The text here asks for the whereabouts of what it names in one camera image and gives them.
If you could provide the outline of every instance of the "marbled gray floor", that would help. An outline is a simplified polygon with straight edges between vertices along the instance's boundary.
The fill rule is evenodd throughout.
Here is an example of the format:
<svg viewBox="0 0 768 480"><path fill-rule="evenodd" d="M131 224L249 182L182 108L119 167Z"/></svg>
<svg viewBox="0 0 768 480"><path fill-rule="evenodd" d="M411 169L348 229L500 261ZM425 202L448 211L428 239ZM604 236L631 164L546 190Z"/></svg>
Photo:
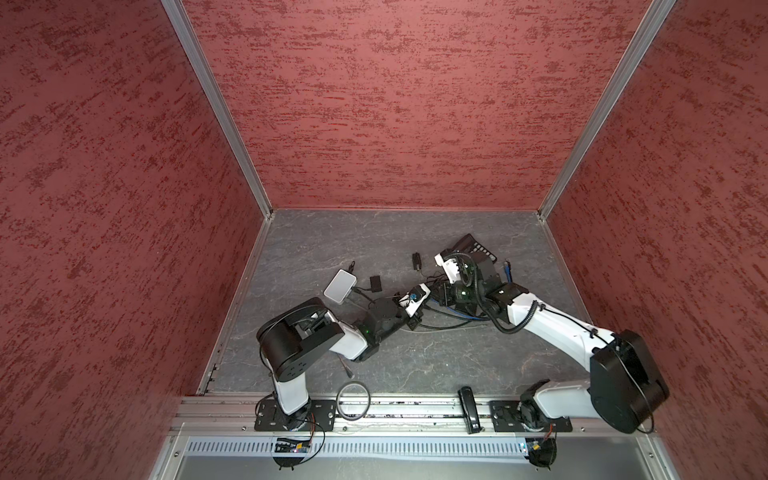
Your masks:
<svg viewBox="0 0 768 480"><path fill-rule="evenodd" d="M509 259L515 282L552 306L575 314L575 308L536 216L532 213L436 213L371 210L281 210L266 245L232 336L213 391L271 392L273 386L259 361L256 331L289 308L320 296L348 323L367 301L350 294L343 305L323 297L339 269L354 260L358 285L382 277L383 293L405 292L423 277L412 269L411 254L420 252L424 273L438 271L434 256L465 233L499 258ZM454 319L425 312L424 323L455 324ZM411 332L407 328L385 340L379 352L352 363L358 380L375 393L454 393L469 385L476 395L516 395L540 379L586 378L571 357L522 331L504 335L492 325L449 331ZM307 372L310 393L335 393L347 381L335 354L325 354Z"/></svg>

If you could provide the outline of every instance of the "red wall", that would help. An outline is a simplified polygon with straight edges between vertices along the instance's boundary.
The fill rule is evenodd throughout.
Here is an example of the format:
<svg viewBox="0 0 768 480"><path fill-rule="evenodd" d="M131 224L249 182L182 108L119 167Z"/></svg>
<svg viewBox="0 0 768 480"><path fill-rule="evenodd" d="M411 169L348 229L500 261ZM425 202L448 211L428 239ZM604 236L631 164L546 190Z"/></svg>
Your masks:
<svg viewBox="0 0 768 480"><path fill-rule="evenodd" d="M650 343L684 478L768 472L766 25L678 0L549 220L596 322Z"/></svg>
<svg viewBox="0 0 768 480"><path fill-rule="evenodd" d="M535 210L648 0L186 0L275 207Z"/></svg>
<svg viewBox="0 0 768 480"><path fill-rule="evenodd" d="M0 477L143 480L260 216L159 1L0 5Z"/></svg>

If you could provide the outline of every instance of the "robotic arm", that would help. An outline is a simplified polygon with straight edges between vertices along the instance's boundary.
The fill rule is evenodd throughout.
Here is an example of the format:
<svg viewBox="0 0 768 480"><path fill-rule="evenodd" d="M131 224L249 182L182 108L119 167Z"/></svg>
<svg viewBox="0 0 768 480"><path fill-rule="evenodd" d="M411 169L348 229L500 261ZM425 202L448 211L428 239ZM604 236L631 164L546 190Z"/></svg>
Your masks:
<svg viewBox="0 0 768 480"><path fill-rule="evenodd" d="M366 317L341 323L320 298L298 305L264 324L260 353L273 373L275 393L287 425L301 426L309 412L305 371L325 351L352 361L368 359L404 325L415 329L427 299L470 316L490 319L503 333L528 330L579 362L588 381L543 380L522 396L518 415L531 430L560 417L602 418L632 433L669 397L669 389L645 342L629 330L616 335L547 305L523 286L503 283L495 257L471 235L435 257L446 281L414 287L396 301L374 300Z"/></svg>

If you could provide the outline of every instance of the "gray cable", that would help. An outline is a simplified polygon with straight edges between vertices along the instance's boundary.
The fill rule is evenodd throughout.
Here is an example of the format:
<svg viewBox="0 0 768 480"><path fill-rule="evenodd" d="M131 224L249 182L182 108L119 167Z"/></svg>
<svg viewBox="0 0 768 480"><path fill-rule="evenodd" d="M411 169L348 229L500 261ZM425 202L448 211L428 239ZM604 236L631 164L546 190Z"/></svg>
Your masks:
<svg viewBox="0 0 768 480"><path fill-rule="evenodd" d="M368 405L366 405L365 409L359 415L347 415L346 413L344 413L343 410L341 410L341 402L340 402L341 395L350 386L354 386L354 385L362 387L362 389L366 391L366 395L368 396ZM341 389L339 390L339 393L336 394L336 411L339 413L339 415L341 415L341 418L349 422L355 422L356 420L360 420L362 417L366 416L366 413L368 413L369 408L371 408L371 392L368 390L368 387L366 387L366 385L363 382L358 382L357 380L353 380L352 382L347 382L341 387Z"/></svg>

